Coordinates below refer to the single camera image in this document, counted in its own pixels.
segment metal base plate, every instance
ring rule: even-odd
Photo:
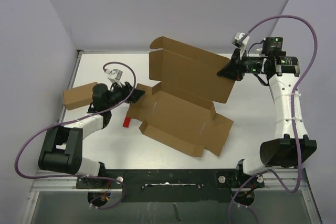
[[[122,177],[126,190],[123,202],[195,202],[216,200],[230,202],[231,188],[240,187],[236,180],[235,169],[159,169],[159,170],[106,170],[106,176]],[[257,178],[246,188],[264,187]],[[79,178],[76,188],[106,188],[106,180]],[[111,189],[120,189],[121,185],[111,184]]]

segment black bracket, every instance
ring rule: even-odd
[[[230,202],[231,188],[238,188],[242,184],[242,181],[237,181],[236,169],[107,169],[105,176],[123,178],[125,197],[122,202],[196,202],[201,200]],[[254,183],[256,179],[246,185],[246,188],[251,188],[255,185]],[[76,188],[104,189],[106,182],[81,178],[77,179]],[[112,182],[111,188],[120,189],[122,186]]]
[[[302,162],[307,160],[317,149],[316,140],[304,135],[300,141]],[[281,166],[288,168],[298,165],[298,154],[294,138],[285,134],[283,138],[263,142],[260,146],[260,159],[266,167]]]
[[[82,163],[83,129],[62,126],[47,131],[38,159],[41,170],[75,174]],[[65,150],[56,145],[67,143]]]

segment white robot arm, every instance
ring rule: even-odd
[[[233,44],[238,46],[231,61],[217,75],[241,81],[245,73],[254,74],[260,83],[270,87],[270,92],[276,109],[276,132],[274,140],[261,144],[259,155],[247,157],[242,160],[243,173],[254,175],[264,172],[270,167],[297,166],[297,148],[293,132],[292,121],[296,122],[302,162],[304,162],[316,149],[316,141],[310,140],[300,107],[300,94],[292,89],[300,76],[299,62],[296,57],[287,57],[282,51],[280,37],[269,37],[263,40],[263,49],[259,57],[246,55],[245,47],[237,44],[239,36],[235,36]],[[266,83],[258,74],[266,75]],[[294,95],[295,118],[291,115],[291,96]]]

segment red block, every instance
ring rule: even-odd
[[[125,128],[128,128],[130,126],[131,118],[125,117],[124,124],[122,125]]]

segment open cardboard box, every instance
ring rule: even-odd
[[[217,114],[213,101],[226,103],[233,80],[217,72],[230,60],[160,37],[149,53],[150,79],[161,81],[137,89],[145,95],[130,105],[127,117],[142,121],[141,132],[190,156],[209,150],[220,156],[233,121]]]

